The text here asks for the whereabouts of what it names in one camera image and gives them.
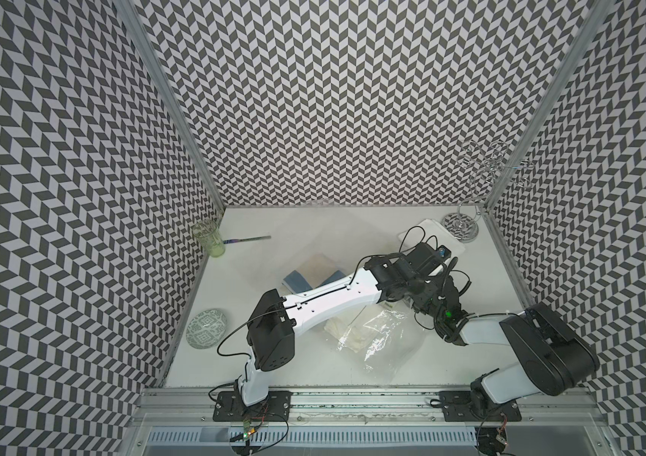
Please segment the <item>blue and beige towel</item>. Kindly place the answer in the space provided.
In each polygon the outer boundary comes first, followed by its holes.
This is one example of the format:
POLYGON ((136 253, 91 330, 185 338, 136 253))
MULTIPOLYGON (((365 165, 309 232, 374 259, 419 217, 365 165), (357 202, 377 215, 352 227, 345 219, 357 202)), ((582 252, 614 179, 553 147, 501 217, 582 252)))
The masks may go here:
POLYGON ((293 294, 302 294, 346 277, 330 258, 316 254, 292 270, 282 285, 293 294))

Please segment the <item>purple handled utensil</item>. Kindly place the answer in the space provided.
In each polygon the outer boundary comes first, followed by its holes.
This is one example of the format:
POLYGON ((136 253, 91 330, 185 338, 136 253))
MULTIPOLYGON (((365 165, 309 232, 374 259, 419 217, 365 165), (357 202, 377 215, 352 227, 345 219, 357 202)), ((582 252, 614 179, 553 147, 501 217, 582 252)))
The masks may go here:
POLYGON ((257 237, 242 237, 241 239, 224 239, 223 244, 235 244, 235 243, 243 243, 243 242, 254 242, 254 241, 267 241, 268 239, 271 239, 272 236, 267 235, 267 236, 257 236, 257 237))

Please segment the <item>white cloth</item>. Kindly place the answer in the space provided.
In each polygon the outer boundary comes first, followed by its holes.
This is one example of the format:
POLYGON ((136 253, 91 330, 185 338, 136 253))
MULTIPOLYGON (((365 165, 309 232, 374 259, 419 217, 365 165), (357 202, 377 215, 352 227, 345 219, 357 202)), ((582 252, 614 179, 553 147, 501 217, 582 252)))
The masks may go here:
POLYGON ((417 222, 411 229, 406 229, 397 235, 397 239, 403 244, 403 249, 414 247, 419 242, 432 238, 440 245, 449 250, 452 256, 461 256, 466 248, 448 230, 432 218, 425 218, 417 222))

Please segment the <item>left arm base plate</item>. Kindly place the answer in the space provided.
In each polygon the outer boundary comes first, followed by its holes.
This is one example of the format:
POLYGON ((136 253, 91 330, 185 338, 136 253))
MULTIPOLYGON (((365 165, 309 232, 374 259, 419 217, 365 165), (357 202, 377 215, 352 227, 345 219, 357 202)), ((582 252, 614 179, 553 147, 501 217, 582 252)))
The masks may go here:
POLYGON ((289 418, 291 406, 290 391, 270 391, 266 399, 252 406, 245 405, 236 391, 222 391, 216 398, 213 421, 282 423, 289 418))

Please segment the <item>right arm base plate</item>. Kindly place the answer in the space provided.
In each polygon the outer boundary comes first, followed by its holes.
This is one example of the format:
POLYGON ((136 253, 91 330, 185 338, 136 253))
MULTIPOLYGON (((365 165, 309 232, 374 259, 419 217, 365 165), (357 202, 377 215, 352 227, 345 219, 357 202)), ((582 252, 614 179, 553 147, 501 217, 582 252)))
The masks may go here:
POLYGON ((439 408, 446 422, 522 421, 520 406, 515 400, 496 404, 477 391, 439 391, 439 408))

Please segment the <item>green glass cup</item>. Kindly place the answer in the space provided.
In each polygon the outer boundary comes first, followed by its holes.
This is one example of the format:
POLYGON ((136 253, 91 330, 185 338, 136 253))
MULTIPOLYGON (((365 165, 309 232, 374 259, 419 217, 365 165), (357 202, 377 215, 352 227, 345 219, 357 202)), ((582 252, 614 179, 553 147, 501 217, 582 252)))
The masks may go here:
POLYGON ((191 226, 193 238, 211 258, 219 258, 225 253, 225 244, 215 220, 200 220, 191 226))

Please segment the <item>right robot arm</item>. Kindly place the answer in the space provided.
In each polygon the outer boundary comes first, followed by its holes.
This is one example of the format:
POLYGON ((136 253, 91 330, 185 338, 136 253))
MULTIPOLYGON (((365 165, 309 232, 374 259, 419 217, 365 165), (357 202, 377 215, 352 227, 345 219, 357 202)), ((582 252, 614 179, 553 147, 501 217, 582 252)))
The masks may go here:
POLYGON ((417 314, 432 318, 433 331, 457 346, 509 347, 516 363, 483 374, 470 384, 469 403, 484 416, 521 397, 558 396, 598 370, 594 348, 550 307, 535 304, 521 313, 467 313, 452 277, 435 277, 411 289, 417 314))

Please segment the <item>clear plastic vacuum bag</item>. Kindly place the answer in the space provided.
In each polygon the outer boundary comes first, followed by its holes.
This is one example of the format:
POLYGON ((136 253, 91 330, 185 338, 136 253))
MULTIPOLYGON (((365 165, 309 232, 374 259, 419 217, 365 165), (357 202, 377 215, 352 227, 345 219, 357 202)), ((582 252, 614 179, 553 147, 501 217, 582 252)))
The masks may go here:
MULTIPOLYGON (((231 238, 268 241, 230 248, 237 280, 231 291, 234 322, 247 320, 263 292, 317 254, 350 274, 359 258, 398 249, 398 234, 430 238, 422 220, 440 220, 447 206, 362 208, 239 208, 223 219, 231 238)), ((275 385, 459 385, 474 375, 468 348, 440 340, 429 317, 403 302, 354 308, 313 327, 296 343, 296 355, 273 375, 275 385)))

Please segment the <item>aluminium front rail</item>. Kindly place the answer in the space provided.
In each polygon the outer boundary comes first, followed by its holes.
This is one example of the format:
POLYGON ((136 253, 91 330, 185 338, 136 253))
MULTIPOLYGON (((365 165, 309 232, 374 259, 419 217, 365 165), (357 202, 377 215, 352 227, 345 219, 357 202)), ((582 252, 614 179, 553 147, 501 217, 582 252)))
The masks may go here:
MULTIPOLYGON (((478 425, 480 418, 467 419, 464 412, 449 403, 433 406, 444 387, 286 387, 291 398, 282 408, 292 425, 478 425)), ((220 408, 209 398, 206 388, 150 389, 138 402, 130 425, 193 426, 212 425, 220 408)), ((507 427, 604 427, 607 419, 598 410, 594 397, 585 389, 572 389, 560 396, 532 395, 518 399, 491 416, 501 423, 509 412, 521 419, 510 419, 507 427)))

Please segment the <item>patterned plate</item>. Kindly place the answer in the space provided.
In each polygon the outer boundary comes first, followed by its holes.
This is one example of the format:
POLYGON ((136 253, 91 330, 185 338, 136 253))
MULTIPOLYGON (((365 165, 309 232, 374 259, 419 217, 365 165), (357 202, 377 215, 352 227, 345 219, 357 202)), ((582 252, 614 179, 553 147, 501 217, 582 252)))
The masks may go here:
POLYGON ((220 343, 227 327, 227 315, 222 309, 207 309, 188 321, 185 340, 193 349, 207 350, 220 343))

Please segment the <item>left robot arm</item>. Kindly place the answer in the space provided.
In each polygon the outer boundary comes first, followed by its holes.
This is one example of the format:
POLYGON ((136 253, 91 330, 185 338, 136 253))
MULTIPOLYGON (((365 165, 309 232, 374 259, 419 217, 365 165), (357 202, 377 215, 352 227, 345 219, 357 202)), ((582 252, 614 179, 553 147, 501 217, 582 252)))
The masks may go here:
POLYGON ((266 292, 246 323, 249 360, 235 382, 242 404, 266 401, 272 372, 294 359, 298 338, 346 311, 402 300, 434 317, 457 260, 444 246, 420 242, 402 252, 364 256, 352 274, 313 290, 288 296, 266 292))

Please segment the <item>white towel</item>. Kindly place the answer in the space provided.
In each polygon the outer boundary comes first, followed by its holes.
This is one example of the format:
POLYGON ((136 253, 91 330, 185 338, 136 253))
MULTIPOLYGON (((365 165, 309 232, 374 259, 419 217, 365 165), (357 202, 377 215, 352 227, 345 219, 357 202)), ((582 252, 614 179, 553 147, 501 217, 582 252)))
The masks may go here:
POLYGON ((361 353, 379 334, 375 320, 380 313, 381 309, 375 306, 346 311, 327 320, 324 331, 339 350, 361 353))

